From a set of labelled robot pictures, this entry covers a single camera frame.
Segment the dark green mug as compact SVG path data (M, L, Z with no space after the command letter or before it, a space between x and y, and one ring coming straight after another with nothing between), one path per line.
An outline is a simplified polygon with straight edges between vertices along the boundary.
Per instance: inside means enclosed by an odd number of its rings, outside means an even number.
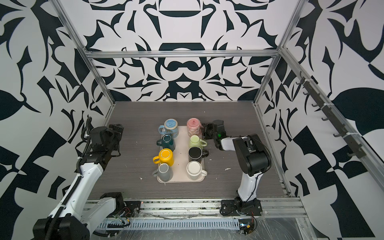
M163 149L170 149L171 151L176 149L175 140L170 134L163 135L162 138L156 142L156 144Z

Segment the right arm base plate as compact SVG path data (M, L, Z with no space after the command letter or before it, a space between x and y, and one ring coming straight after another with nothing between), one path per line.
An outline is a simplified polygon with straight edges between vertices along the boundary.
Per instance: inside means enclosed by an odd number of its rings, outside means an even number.
M261 216L261 202L257 199L242 202L240 198L221 200L220 214L222 216Z

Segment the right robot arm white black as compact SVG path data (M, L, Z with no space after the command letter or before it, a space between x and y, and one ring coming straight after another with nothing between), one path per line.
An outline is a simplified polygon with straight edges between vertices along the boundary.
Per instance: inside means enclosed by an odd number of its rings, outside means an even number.
M272 165L268 148L256 134L240 137L228 136L223 120L202 124L202 128L203 138L213 140L217 149L236 152L243 175L237 190L238 196L234 200L235 209L240 211L255 206L261 177Z

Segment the pink floral mug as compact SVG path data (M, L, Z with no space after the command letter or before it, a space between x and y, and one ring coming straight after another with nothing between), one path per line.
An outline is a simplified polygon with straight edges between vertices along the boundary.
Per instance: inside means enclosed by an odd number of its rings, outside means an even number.
M204 127L199 119L197 118L189 119L187 121L187 129L188 129L189 137L196 135L201 139L203 138Z

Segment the light blue mug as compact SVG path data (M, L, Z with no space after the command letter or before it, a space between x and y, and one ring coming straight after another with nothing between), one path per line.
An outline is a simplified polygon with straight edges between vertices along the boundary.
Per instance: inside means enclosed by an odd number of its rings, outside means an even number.
M177 138L179 135L178 122L175 119L168 119L158 129L161 135L171 135L173 138Z

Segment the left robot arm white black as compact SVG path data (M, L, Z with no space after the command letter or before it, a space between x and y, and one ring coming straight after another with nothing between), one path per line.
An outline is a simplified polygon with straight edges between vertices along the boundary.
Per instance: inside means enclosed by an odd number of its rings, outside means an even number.
M83 134L87 140L85 151L78 158L77 176L70 188L45 219L33 227L36 240L88 240L109 215L117 215L125 206L122 193L101 196L96 206L83 212L89 195L105 171L113 152L119 152L124 128L120 124L90 128Z

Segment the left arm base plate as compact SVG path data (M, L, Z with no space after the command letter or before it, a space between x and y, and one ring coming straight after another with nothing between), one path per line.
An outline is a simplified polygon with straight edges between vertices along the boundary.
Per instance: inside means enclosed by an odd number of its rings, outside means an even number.
M133 218L139 215L141 211L141 201L125 201L123 209L119 212L122 218Z

